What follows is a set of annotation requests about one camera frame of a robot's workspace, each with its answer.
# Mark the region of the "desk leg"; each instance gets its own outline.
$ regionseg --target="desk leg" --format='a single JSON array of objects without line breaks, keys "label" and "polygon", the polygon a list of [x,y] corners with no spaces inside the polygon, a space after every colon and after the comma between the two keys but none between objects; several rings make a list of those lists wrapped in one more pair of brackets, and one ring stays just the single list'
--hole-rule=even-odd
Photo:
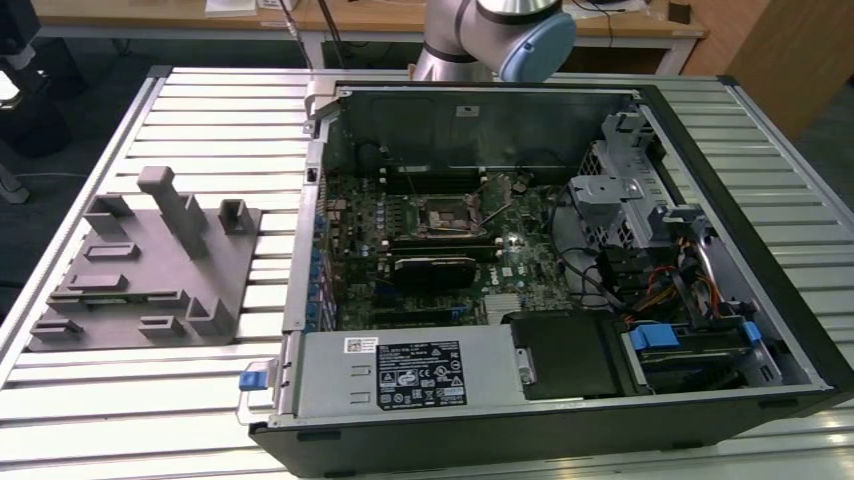
[{"label": "desk leg", "polygon": [[673,46],[668,50],[665,58],[662,58],[662,63],[658,65],[657,75],[680,75],[682,73],[682,67],[689,61],[694,45],[697,45],[696,38],[674,39]]},{"label": "desk leg", "polygon": [[324,60],[324,32],[302,32],[304,46],[306,47],[306,53],[312,64],[317,69],[326,68],[326,62]]}]

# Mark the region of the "blue latch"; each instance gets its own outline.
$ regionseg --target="blue latch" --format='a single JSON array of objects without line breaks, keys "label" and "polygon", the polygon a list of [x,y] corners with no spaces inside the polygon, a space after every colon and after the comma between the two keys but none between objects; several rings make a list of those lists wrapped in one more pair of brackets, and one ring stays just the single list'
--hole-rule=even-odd
[{"label": "blue latch", "polygon": [[629,339],[636,350],[680,346],[677,332],[674,332],[673,326],[665,323],[638,326],[629,332]]},{"label": "blue latch", "polygon": [[267,372],[242,372],[241,391],[253,392],[257,390],[267,390]]},{"label": "blue latch", "polygon": [[760,327],[755,322],[745,322],[744,325],[745,333],[748,334],[748,340],[751,340],[751,344],[756,345],[763,341],[763,332],[760,332]]}]

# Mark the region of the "white label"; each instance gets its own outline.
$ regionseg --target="white label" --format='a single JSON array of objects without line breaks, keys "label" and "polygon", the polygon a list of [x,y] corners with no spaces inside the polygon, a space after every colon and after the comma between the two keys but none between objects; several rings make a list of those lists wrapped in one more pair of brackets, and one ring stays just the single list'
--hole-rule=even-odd
[{"label": "white label", "polygon": [[345,353],[376,353],[380,337],[345,338]]},{"label": "white label", "polygon": [[446,388],[442,392],[440,392],[441,397],[452,397],[454,395],[462,395],[466,393],[466,389],[462,387]]}]

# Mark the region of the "power cable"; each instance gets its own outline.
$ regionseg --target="power cable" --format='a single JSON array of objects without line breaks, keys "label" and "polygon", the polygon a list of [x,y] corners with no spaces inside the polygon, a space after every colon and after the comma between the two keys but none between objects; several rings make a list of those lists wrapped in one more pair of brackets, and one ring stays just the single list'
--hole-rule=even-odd
[{"label": "power cable", "polygon": [[600,12],[605,14],[609,20],[609,48],[613,48],[614,47],[614,26],[612,25],[612,13],[625,13],[626,9],[625,8],[614,8],[614,9],[602,8],[596,3],[592,3],[594,8],[589,8],[589,7],[585,7],[581,3],[578,3],[578,0],[573,0],[573,3],[578,8],[581,8],[588,12]]},{"label": "power cable", "polygon": [[309,57],[309,52],[306,51],[306,44],[304,43],[304,36],[300,33],[300,28],[297,28],[297,22],[294,21],[294,16],[292,15],[292,11],[289,7],[285,6],[285,0],[280,0],[280,5],[282,6],[282,12],[285,13],[285,25],[297,40],[297,45],[300,47],[300,53],[304,55],[304,60],[306,61],[306,68],[309,70],[314,70],[316,66],[312,63],[312,58]]},{"label": "power cable", "polygon": [[336,44],[336,56],[338,57],[338,64],[341,68],[346,69],[345,66],[345,47],[342,41],[342,35],[338,31],[338,25],[336,25],[336,19],[333,18],[333,12],[330,11],[330,5],[326,3],[326,0],[318,0],[318,4],[321,5],[321,11],[324,12],[324,19],[326,20],[326,26],[330,29],[330,34],[333,35],[333,43]]}]

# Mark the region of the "cable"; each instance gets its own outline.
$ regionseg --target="cable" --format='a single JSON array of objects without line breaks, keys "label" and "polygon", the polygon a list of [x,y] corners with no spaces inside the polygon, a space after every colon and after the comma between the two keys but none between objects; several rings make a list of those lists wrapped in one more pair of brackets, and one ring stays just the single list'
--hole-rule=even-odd
[{"label": "cable", "polygon": [[606,16],[606,18],[609,20],[609,48],[613,48],[614,47],[614,26],[612,25],[612,12],[614,12],[614,13],[625,13],[626,9],[625,8],[606,9],[606,8],[602,8],[596,3],[592,3],[594,8],[588,8],[581,3],[578,3],[578,0],[573,0],[573,3],[576,4],[576,6],[578,8],[581,8],[582,10],[586,10],[588,12],[601,12],[601,13],[605,14],[605,16]]},{"label": "cable", "polygon": [[300,33],[300,29],[297,28],[297,22],[294,21],[294,16],[292,15],[292,11],[289,7],[285,6],[285,0],[280,0],[280,5],[282,6],[282,12],[285,13],[285,25],[292,32],[292,36],[297,39],[297,45],[300,47],[300,52],[304,55],[304,60],[306,61],[306,68],[309,70],[314,70],[316,66],[312,63],[312,58],[309,57],[309,52],[306,51],[306,45],[304,44],[304,36]]},{"label": "cable", "polygon": [[66,173],[66,172],[49,172],[49,173],[22,173],[15,175],[17,177],[74,177],[74,178],[90,178],[89,175],[82,173]]},{"label": "cable", "polygon": [[333,43],[336,45],[336,56],[338,57],[338,63],[341,68],[348,69],[345,66],[345,48],[342,35],[338,31],[338,25],[336,25],[336,19],[333,18],[333,12],[330,11],[330,5],[326,3],[326,0],[318,0],[318,4],[321,5],[321,11],[324,12],[324,19],[326,20],[326,25],[330,29],[330,34],[333,35]]}]

